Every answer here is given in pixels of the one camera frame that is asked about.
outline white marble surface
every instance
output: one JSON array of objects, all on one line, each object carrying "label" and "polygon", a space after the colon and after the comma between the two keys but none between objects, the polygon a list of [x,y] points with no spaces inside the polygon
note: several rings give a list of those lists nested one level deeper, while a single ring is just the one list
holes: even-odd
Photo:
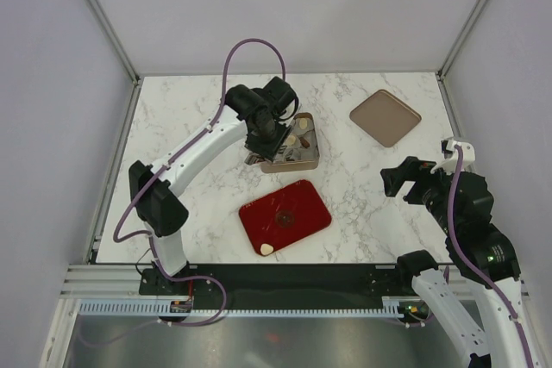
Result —
[{"label": "white marble surface", "polygon": [[[264,86],[270,75],[229,77],[229,87]],[[180,198],[190,210],[182,242],[192,262],[393,262],[399,255],[428,249],[449,261],[444,234],[423,207],[386,198],[380,169],[395,167],[408,155],[440,159],[440,140],[452,135],[432,73],[355,73],[290,75],[302,111],[317,127],[320,164],[316,170],[264,174],[248,166],[243,140],[220,154],[192,181]],[[113,229],[129,203],[129,166],[164,155],[215,111],[220,76],[146,78],[135,112],[97,256],[100,263],[132,263],[146,250],[143,236],[115,244]],[[395,147],[384,148],[349,120],[351,109],[378,89],[408,103],[422,121]],[[317,188],[332,214],[332,224],[268,257],[258,256],[237,210],[260,196],[301,178]],[[133,212],[122,234],[143,228]],[[148,261],[149,254],[142,260]]]}]

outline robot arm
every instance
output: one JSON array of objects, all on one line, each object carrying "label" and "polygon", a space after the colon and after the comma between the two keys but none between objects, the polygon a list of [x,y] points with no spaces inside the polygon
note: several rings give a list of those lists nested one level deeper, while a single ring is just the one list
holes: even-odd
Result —
[{"label": "robot arm", "polygon": [[244,85],[231,88],[225,99],[218,123],[210,128],[212,118],[191,136],[152,165],[136,161],[129,169],[130,195],[138,191],[184,145],[194,140],[206,128],[195,144],[164,171],[136,204],[138,216],[146,223],[154,237],[155,250],[169,275],[179,272],[187,263],[180,229],[188,219],[188,210],[179,201],[188,184],[218,154],[236,141],[245,138],[246,147],[262,158],[273,160],[291,128],[281,116],[298,98],[291,86],[280,78],[273,78],[264,88],[250,90]]},{"label": "robot arm", "polygon": [[542,366],[531,326],[525,318],[521,301],[521,282],[518,259],[508,238],[491,224],[491,209],[494,199],[487,190],[483,177],[471,172],[462,172],[454,206],[455,234],[462,252],[502,292],[517,313],[519,324],[514,323],[510,312],[495,290],[466,265],[455,250],[449,234],[447,203],[452,178],[458,160],[455,146],[467,149],[462,166],[474,161],[473,146],[449,139],[442,143],[445,160],[439,164],[407,157],[397,168],[384,169],[387,196],[396,196],[405,181],[413,181],[404,200],[409,204],[422,204],[433,215],[447,235],[446,245],[453,263],[467,279],[483,325],[482,332],[472,317],[444,283],[436,270],[436,263],[426,251],[407,253],[398,258],[402,282],[429,305],[469,368],[519,368],[528,366],[524,353],[521,327],[527,339],[534,366]]}]

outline metal tin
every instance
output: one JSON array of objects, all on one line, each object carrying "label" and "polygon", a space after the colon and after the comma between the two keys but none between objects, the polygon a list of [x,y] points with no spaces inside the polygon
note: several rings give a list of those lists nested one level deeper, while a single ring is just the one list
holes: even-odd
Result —
[{"label": "metal tin", "polygon": [[314,119],[311,113],[301,112],[293,117],[292,131],[274,162],[263,161],[260,169],[265,173],[314,170],[318,167],[318,160],[320,152]]}]

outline white wall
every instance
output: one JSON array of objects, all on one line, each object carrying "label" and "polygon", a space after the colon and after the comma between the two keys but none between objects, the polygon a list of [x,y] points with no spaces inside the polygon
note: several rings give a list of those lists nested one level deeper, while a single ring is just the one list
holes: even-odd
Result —
[{"label": "white wall", "polygon": [[38,365],[130,81],[84,0],[0,0],[0,355]]},{"label": "white wall", "polygon": [[448,76],[496,224],[516,247],[539,322],[552,339],[552,9],[491,0]]},{"label": "white wall", "polygon": [[[140,73],[219,73],[261,37],[293,72],[436,70],[476,0],[99,0]],[[277,67],[248,46],[234,72]]]}]

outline red tray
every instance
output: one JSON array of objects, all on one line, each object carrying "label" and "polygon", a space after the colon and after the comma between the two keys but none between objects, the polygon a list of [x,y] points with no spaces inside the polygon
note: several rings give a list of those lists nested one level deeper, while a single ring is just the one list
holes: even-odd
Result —
[{"label": "red tray", "polygon": [[261,256],[277,252],[331,223],[328,209],[307,180],[245,204],[239,214],[253,249]]}]

